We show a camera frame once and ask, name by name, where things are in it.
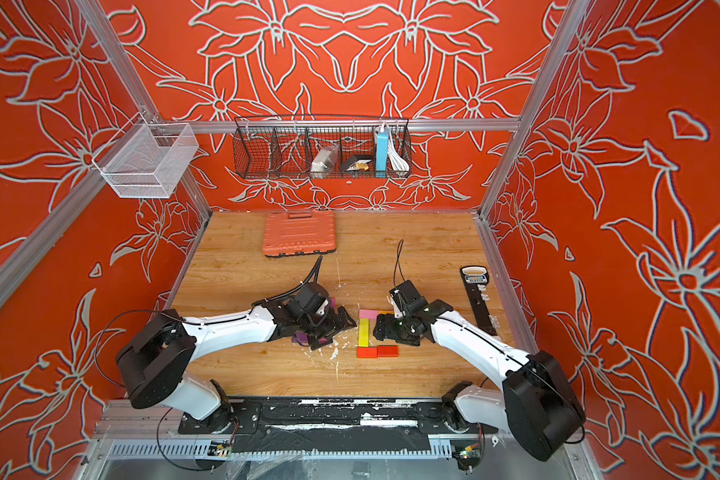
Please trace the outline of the purple small block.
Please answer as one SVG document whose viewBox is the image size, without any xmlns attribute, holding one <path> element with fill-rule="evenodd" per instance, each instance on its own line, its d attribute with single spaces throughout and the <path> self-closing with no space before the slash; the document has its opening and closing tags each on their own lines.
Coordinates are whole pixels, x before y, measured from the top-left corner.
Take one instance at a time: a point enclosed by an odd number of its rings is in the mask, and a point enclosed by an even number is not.
<svg viewBox="0 0 720 480">
<path fill-rule="evenodd" d="M 292 337 L 292 342 L 295 343 L 295 344 L 298 344 L 298 345 L 300 345 L 300 346 L 302 346 L 302 347 L 308 347 L 308 346 L 309 346 L 309 339 L 308 339 L 308 337 L 305 336 L 305 335 L 303 335 L 303 334 L 301 334 L 301 333 L 295 334 L 295 335 Z"/>
</svg>

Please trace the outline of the red block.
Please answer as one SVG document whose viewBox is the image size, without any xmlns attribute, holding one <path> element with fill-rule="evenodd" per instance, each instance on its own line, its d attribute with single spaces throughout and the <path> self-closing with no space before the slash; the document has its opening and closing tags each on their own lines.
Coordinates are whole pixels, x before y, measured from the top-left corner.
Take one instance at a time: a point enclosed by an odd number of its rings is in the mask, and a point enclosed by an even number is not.
<svg viewBox="0 0 720 480">
<path fill-rule="evenodd" d="M 378 358 L 397 358 L 399 356 L 399 348 L 397 345 L 380 345 L 376 347 Z"/>
</svg>

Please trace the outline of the yellow-green block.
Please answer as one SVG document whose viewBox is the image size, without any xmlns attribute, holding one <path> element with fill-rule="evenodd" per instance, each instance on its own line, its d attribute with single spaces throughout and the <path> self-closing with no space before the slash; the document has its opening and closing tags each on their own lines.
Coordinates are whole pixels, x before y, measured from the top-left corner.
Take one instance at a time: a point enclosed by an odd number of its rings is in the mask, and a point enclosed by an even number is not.
<svg viewBox="0 0 720 480">
<path fill-rule="evenodd" d="M 369 346 L 370 337 L 370 320 L 361 318 L 358 322 L 358 347 L 367 348 Z"/>
</svg>

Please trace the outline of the red-orange small block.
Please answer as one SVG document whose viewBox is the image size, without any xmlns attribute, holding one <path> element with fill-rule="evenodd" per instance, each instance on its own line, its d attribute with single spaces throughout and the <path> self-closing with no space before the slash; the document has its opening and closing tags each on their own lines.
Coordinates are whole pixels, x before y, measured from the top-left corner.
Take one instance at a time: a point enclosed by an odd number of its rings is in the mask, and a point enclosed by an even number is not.
<svg viewBox="0 0 720 480">
<path fill-rule="evenodd" d="M 356 355 L 360 359 L 376 359 L 378 357 L 378 350 L 376 347 L 358 347 L 356 349 Z"/>
</svg>

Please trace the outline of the pink long block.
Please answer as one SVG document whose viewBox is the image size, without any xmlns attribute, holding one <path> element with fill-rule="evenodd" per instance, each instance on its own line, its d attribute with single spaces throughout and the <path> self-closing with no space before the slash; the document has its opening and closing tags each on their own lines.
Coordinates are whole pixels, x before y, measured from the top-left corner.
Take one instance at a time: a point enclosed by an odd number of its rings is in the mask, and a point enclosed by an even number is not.
<svg viewBox="0 0 720 480">
<path fill-rule="evenodd" d="M 360 309 L 359 310 L 359 317 L 361 319 L 368 319 L 368 320 L 375 320 L 379 314 L 378 310 L 371 310 L 371 309 Z"/>
</svg>

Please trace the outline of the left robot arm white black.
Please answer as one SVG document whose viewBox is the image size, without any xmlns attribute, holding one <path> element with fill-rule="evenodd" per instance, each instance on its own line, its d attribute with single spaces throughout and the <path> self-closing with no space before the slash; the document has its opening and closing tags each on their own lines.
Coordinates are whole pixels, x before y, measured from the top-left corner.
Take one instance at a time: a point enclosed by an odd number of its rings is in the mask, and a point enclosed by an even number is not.
<svg viewBox="0 0 720 480">
<path fill-rule="evenodd" d="M 357 323 L 329 298 L 302 304 L 267 301 L 248 311 L 213 317 L 181 317 L 174 309 L 156 314 L 117 354 L 116 365 L 132 408 L 156 405 L 182 414 L 180 432 L 226 433 L 239 424 L 220 384 L 188 371 L 200 358 L 247 344 L 302 335 L 319 349 Z"/>
</svg>

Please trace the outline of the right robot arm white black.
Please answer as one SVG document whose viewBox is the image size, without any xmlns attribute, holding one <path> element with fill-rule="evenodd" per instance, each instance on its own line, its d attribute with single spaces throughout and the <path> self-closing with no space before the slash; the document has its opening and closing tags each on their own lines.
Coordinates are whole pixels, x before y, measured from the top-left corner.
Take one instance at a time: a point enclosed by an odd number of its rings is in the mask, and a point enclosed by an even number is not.
<svg viewBox="0 0 720 480">
<path fill-rule="evenodd" d="M 512 347 L 441 300 L 378 315 L 373 335 L 408 346 L 418 346 L 426 338 L 475 367 L 500 392 L 469 382 L 451 390 L 457 417 L 512 434 L 539 461 L 549 460 L 583 431 L 584 409 L 554 356 Z"/>
</svg>

